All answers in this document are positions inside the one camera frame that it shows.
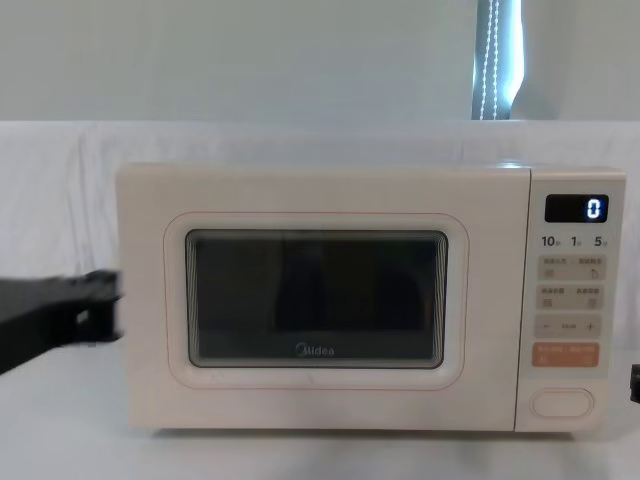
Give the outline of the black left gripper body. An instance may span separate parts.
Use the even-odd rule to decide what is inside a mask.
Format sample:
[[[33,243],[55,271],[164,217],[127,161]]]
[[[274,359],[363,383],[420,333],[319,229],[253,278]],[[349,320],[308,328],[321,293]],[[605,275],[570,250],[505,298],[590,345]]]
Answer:
[[[108,302],[87,296],[85,275],[1,280],[2,373],[58,347],[107,342]]]

